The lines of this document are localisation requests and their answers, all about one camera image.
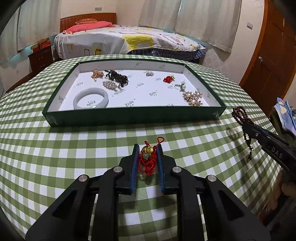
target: orange pillow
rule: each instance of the orange pillow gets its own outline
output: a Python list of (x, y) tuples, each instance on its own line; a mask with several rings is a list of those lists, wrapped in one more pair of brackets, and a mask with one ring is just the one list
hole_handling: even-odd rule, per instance
[(97, 20), (94, 18), (85, 18), (77, 21), (75, 24), (85, 24), (85, 23), (96, 23)]
[(99, 21), (96, 23), (89, 23), (89, 24), (78, 24), (74, 25), (71, 28), (68, 28), (67, 30), (63, 31), (63, 34), (73, 34), (80, 31), (86, 31), (91, 29), (97, 29), (97, 28), (105, 28), (105, 27), (115, 27), (111, 22), (106, 21)]

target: green and white gingham tablecloth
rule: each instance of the green and white gingham tablecloth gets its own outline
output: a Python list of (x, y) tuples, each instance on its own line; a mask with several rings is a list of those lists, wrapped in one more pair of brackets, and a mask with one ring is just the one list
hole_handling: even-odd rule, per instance
[[(55, 88), (82, 60), (160, 59), (186, 63), (225, 102), (216, 121), (129, 126), (51, 128), (42, 110)], [(216, 70), (149, 56), (88, 56), (56, 62), (0, 100), (0, 205), (24, 236), (53, 201), (81, 174), (102, 175), (130, 155), (135, 143), (163, 136), (165, 155), (192, 174), (216, 175), (255, 214), (267, 202), (280, 166), (254, 142), (253, 159), (231, 116), (242, 105), (257, 125), (275, 132), (257, 104)], [(138, 178), (133, 196), (120, 196), (120, 240), (175, 240), (176, 197), (163, 196), (157, 174)]]

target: brown leather headboard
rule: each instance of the brown leather headboard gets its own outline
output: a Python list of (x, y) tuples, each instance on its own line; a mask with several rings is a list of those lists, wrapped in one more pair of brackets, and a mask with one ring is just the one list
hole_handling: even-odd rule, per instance
[(81, 15), (61, 18), (60, 33), (74, 26), (78, 20), (85, 19), (85, 18), (94, 18), (98, 21), (107, 21), (107, 22), (111, 22), (112, 24), (116, 24), (116, 13), (113, 13), (113, 12), (81, 14)]

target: blue patterned fabric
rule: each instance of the blue patterned fabric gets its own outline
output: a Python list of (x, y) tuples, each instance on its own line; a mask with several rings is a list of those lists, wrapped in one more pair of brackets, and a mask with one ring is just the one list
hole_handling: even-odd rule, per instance
[(163, 58), (174, 58), (178, 60), (188, 61), (192, 63), (198, 63), (199, 59), (205, 55), (204, 50), (197, 51), (170, 51), (166, 49), (139, 49), (133, 50), (128, 54), (135, 55), (149, 55), (154, 57), (163, 57)]
[(281, 98), (277, 98), (274, 108), (279, 115), (283, 129), (296, 136), (296, 122), (288, 101), (284, 102)]

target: wooden door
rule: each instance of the wooden door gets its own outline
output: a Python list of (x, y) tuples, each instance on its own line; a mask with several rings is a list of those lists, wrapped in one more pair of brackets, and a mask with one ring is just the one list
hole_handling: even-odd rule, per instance
[(281, 12), (268, 1), (262, 44), (254, 66), (242, 88), (268, 115), (277, 97), (291, 85), (296, 64), (296, 36)]

